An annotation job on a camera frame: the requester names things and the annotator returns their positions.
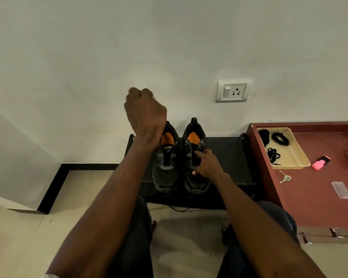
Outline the person's left hand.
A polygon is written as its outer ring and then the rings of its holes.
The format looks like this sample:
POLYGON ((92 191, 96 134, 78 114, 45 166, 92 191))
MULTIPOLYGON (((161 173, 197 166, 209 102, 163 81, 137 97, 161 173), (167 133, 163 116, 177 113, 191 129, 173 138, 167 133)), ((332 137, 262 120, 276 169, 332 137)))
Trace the person's left hand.
POLYGON ((158 143, 167 122, 167 109, 155 97, 125 102, 127 118, 137 137, 158 143))

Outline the black shoe orange insole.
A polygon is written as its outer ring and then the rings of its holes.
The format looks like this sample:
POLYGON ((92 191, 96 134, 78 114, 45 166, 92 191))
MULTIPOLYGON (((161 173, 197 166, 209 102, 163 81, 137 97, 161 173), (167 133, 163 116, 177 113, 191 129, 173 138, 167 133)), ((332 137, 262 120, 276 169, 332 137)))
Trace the black shoe orange insole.
POLYGON ((182 137, 184 186, 191 194, 203 194, 210 185, 208 178, 193 174, 201 164, 201 158, 195 154, 195 151, 203 153, 205 149, 207 149, 206 135, 197 118, 193 117, 182 137))
POLYGON ((161 193, 172 193, 177 188, 179 151, 178 134, 167 121, 159 144, 154 150, 153 183, 161 193))

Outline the person's right forearm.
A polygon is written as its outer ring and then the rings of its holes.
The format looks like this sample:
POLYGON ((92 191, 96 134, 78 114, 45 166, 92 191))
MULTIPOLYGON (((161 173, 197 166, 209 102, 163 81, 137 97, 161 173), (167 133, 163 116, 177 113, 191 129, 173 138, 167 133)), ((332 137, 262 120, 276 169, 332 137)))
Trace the person's right forearm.
POLYGON ((230 176, 212 177, 237 239, 260 278, 326 278, 300 245, 252 201, 230 176))

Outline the person's left forearm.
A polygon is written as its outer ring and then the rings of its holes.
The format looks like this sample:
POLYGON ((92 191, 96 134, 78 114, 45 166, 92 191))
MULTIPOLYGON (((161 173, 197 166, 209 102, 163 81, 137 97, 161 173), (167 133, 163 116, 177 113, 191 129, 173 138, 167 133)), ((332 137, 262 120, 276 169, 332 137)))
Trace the person's left forearm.
POLYGON ((119 166, 65 238, 46 275, 105 278, 129 228, 139 187, 161 134, 136 135, 119 166))

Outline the black low shoe bench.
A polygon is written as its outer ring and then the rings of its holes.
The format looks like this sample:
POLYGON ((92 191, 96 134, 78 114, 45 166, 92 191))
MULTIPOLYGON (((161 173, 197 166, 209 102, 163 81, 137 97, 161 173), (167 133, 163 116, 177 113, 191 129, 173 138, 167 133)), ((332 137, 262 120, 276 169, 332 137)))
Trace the black low shoe bench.
MULTIPOLYGON (((207 137, 206 144, 216 155, 223 170, 230 175, 233 182, 252 200, 258 201, 261 196, 260 185, 255 183, 255 177, 249 169, 248 156, 244 152, 244 145, 247 144, 246 135, 207 137)), ((178 157, 179 172, 176 190, 170 193, 159 192, 153 183, 154 161, 155 154, 153 153, 145 169, 138 193, 146 202, 180 208, 225 210, 223 199, 213 184, 210 184, 207 192, 200 195, 191 194, 186 190, 181 155, 178 157)))

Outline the bundled black shoelace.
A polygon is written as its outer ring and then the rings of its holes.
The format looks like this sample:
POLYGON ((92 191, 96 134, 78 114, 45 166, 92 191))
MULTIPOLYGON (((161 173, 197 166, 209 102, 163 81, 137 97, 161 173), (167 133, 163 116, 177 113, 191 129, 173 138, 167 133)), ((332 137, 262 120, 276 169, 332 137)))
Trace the bundled black shoelace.
POLYGON ((269 143, 270 143, 270 133, 269 130, 267 129, 262 129, 258 131, 259 136, 262 140, 262 143, 264 145, 264 147, 266 147, 269 143))

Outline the loose black shoelace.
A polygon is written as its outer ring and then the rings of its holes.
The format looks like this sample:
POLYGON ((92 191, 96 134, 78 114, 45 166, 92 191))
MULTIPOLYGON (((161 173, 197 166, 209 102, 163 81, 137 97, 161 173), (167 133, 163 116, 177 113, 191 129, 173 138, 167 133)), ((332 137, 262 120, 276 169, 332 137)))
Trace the loose black shoelace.
POLYGON ((280 164, 276 163, 276 160, 281 157, 281 155, 277 153, 277 149, 268 148, 267 155, 272 165, 281 166, 280 164))

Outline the coiled black shoelace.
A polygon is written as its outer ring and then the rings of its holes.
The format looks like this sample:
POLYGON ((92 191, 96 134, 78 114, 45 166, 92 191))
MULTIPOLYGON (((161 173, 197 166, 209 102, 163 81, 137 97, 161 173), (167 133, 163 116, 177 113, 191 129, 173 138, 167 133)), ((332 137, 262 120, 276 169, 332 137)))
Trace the coiled black shoelace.
POLYGON ((289 146, 289 139, 284 136, 281 132, 274 132, 271 136, 272 140, 274 140, 276 143, 282 145, 282 146, 289 146))

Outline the person's left leg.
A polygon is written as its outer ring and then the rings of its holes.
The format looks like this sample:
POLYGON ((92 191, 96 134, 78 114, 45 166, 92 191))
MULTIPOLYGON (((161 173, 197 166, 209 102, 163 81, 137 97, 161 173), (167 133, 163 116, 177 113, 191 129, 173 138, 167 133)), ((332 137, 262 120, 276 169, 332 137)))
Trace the person's left leg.
POLYGON ((153 221, 144 198, 138 196, 128 231, 105 278, 153 278, 152 238, 153 221))

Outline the person's leg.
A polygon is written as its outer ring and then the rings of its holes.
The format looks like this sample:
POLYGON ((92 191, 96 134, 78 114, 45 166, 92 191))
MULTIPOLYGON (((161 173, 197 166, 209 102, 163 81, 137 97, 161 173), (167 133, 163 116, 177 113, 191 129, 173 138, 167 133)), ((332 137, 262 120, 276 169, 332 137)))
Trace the person's leg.
POLYGON ((105 278, 153 278, 152 238, 153 221, 144 198, 138 196, 128 231, 105 278))
MULTIPOLYGON (((259 201, 257 204, 300 245, 297 237, 296 222, 288 212, 272 202, 259 201)), ((259 278, 242 250, 232 224, 223 228, 222 240, 223 244, 227 246, 227 250, 217 278, 259 278)))

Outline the person's right leg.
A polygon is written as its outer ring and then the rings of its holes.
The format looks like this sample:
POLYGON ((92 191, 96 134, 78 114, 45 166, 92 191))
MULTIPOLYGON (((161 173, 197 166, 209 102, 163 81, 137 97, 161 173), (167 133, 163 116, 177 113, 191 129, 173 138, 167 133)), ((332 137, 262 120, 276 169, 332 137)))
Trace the person's right leg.
MULTIPOLYGON (((297 237, 296 222, 288 212, 272 202, 259 201, 257 204, 300 245, 297 237)), ((227 246, 227 250, 217 278, 259 278, 242 250, 232 224, 223 228, 222 240, 223 244, 227 246)))

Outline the cream plastic tray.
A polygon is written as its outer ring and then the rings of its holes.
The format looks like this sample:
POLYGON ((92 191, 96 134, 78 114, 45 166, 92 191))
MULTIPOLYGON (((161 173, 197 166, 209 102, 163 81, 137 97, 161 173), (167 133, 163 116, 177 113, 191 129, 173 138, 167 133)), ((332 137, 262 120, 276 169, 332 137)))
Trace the cream plastic tray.
POLYGON ((257 131, 267 129, 270 133, 270 143, 264 147, 265 152, 267 153, 268 148, 277 149, 277 153, 281 155, 279 159, 276 160, 276 163, 281 166, 272 165, 273 169, 288 169, 288 170, 298 170, 309 167, 311 165, 308 157, 304 153, 301 146, 298 144, 296 138, 294 137, 292 130, 287 127, 265 127, 257 128, 257 131), (272 134, 274 132, 281 132, 289 139, 289 146, 282 146, 272 140, 272 134))

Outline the red-brown wooden cabinet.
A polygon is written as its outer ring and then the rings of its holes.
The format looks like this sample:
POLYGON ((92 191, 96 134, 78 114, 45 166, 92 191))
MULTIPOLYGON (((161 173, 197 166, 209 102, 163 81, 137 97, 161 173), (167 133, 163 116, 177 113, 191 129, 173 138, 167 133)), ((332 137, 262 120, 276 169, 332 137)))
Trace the red-brown wooden cabinet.
POLYGON ((348 199, 341 199, 331 182, 344 182, 348 189, 348 122, 251 123, 246 135, 264 187, 266 199, 287 211, 297 224, 297 233, 308 234, 312 243, 348 243, 348 199), (257 128, 287 127, 310 163, 321 156, 331 161, 320 170, 283 169, 283 179, 273 169, 257 128), (333 238, 329 228, 338 228, 344 238, 333 238))

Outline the clear plastic strip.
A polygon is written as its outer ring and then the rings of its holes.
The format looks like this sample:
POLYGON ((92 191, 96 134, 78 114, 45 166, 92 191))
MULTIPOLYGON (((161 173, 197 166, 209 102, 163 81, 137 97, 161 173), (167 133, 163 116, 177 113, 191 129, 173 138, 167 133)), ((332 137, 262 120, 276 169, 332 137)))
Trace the clear plastic strip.
POLYGON ((335 192, 338 197, 341 199, 348 199, 348 189, 345 186, 344 182, 331 182, 335 192))

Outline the white wall socket switch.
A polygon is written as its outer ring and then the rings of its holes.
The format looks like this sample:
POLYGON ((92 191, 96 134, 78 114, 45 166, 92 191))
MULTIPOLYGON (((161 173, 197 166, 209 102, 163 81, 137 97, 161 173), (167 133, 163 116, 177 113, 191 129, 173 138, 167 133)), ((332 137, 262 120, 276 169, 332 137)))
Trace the white wall socket switch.
POLYGON ((246 102, 252 89, 253 79, 220 80, 215 103, 246 102))

